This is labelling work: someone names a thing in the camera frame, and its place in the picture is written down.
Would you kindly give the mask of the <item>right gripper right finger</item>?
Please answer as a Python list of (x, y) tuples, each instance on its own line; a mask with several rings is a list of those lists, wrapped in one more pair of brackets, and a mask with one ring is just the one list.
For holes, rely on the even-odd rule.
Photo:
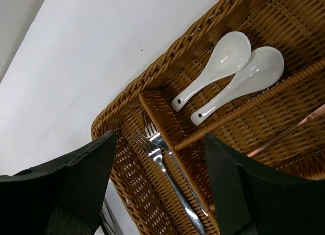
[(211, 133), (204, 148), (221, 234), (324, 234), (324, 181), (275, 170)]

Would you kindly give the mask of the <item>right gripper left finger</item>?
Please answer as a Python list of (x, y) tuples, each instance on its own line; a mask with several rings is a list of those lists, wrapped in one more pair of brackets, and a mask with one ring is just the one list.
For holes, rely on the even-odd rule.
[(49, 162), (1, 176), (1, 234), (94, 234), (114, 161), (108, 132)]

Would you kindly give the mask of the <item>silver fork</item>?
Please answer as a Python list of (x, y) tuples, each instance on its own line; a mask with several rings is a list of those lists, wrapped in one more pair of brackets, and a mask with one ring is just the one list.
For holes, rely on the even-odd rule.
[(177, 198), (179, 199), (187, 217), (189, 218), (189, 220), (191, 221), (195, 229), (198, 231), (198, 233), (207, 234), (204, 225), (200, 221), (199, 217), (192, 209), (190, 204), (187, 202), (187, 200), (184, 198), (183, 194), (180, 192), (180, 190), (178, 189), (177, 185), (174, 183), (171, 176), (168, 174), (164, 166), (164, 157), (161, 148), (158, 145), (155, 145), (149, 140), (147, 140), (139, 133), (133, 134), (132, 136), (130, 136), (130, 139), (135, 144), (137, 144), (149, 156), (149, 158), (152, 159), (160, 167), (161, 171), (165, 174), (166, 178), (168, 179), (172, 188), (174, 189), (174, 192)]
[(208, 216), (208, 214), (205, 211), (203, 205), (199, 201), (198, 196), (195, 194), (194, 190), (192, 189), (192, 186), (190, 185), (190, 183), (189, 183), (188, 179), (186, 178), (184, 172), (182, 171), (181, 167), (179, 166), (179, 163), (177, 162), (176, 158), (174, 157), (174, 154), (172, 153), (172, 151), (169, 149), (169, 147), (165, 143), (165, 141), (164, 141), (164, 139), (162, 137), (162, 134), (158, 131), (158, 129), (155, 127), (155, 125), (153, 124), (150, 117), (144, 111), (142, 112), (142, 121), (143, 121), (144, 129), (145, 129), (145, 135), (146, 135), (147, 139), (150, 142), (152, 142), (153, 144), (155, 144), (155, 145), (157, 145), (159, 147), (162, 147), (169, 154), (169, 156), (172, 158), (173, 162), (177, 166), (178, 170), (180, 171), (181, 175), (183, 176), (185, 182), (187, 183), (190, 191), (192, 192), (195, 200), (199, 204), (199, 206), (200, 206), (201, 210), (203, 211), (204, 215)]

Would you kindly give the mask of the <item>copper knife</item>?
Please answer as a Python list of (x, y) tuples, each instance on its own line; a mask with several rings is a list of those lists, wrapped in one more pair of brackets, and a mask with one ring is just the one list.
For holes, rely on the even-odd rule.
[(283, 139), (287, 135), (291, 134), (292, 132), (296, 131), (297, 129), (301, 128), (302, 126), (304, 126), (305, 124), (311, 122), (312, 120), (315, 120), (315, 119), (321, 117), (322, 115), (324, 115), (324, 105), (317, 108), (315, 111), (313, 111), (312, 113), (310, 113), (309, 115), (304, 117), (299, 122), (293, 124), (292, 126), (285, 129), (284, 131), (278, 133), (277, 135), (275, 135), (271, 139), (261, 143), (259, 146), (257, 146), (256, 148), (254, 148), (253, 150), (248, 152), (246, 154), (246, 156), (248, 156), (250, 158), (253, 158), (253, 157), (263, 153), (266, 149), (268, 149), (270, 146), (276, 144), (277, 142), (279, 142), (281, 139)]

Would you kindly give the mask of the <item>white ceramic spoon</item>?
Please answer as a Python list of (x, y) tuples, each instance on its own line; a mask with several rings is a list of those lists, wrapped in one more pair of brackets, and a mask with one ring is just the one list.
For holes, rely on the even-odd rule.
[(246, 34), (229, 32), (216, 44), (202, 72), (171, 103), (175, 111), (183, 106), (207, 85), (241, 70), (251, 56), (251, 42)]
[(192, 122), (198, 126), (232, 100), (270, 87), (282, 76), (284, 65), (284, 57), (278, 49), (270, 46), (255, 49), (246, 66), (235, 73), (230, 83), (191, 115)]

